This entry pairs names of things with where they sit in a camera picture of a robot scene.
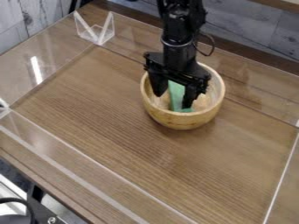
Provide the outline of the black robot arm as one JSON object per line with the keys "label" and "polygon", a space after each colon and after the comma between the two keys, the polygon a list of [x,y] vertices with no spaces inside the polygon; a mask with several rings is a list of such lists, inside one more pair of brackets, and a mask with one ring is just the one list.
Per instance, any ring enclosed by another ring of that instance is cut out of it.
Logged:
{"label": "black robot arm", "polygon": [[211,73],[196,60],[207,11],[201,0],[156,0],[156,5],[163,20],[163,50],[144,53],[144,70],[156,96],[164,94],[171,81],[184,86],[181,108],[187,109],[207,93],[211,80]]}

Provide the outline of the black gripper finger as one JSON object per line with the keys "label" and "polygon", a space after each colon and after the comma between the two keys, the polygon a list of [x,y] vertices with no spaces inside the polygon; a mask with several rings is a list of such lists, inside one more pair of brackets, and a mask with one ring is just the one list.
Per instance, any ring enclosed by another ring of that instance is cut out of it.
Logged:
{"label": "black gripper finger", "polygon": [[168,73],[149,70],[148,76],[153,94],[160,97],[164,94],[165,89],[168,88]]}
{"label": "black gripper finger", "polygon": [[200,90],[195,84],[189,84],[184,89],[184,96],[181,100],[181,107],[188,109],[192,106],[192,102],[197,99]]}

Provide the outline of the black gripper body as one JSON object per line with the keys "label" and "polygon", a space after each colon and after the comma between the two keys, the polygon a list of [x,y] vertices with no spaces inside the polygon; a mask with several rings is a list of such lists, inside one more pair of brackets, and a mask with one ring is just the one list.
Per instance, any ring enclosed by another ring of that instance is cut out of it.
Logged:
{"label": "black gripper body", "polygon": [[211,74],[196,62],[197,44],[191,39],[187,43],[175,45],[163,41],[161,52],[144,53],[144,70],[168,73],[168,81],[187,87],[195,84],[200,94],[207,93]]}

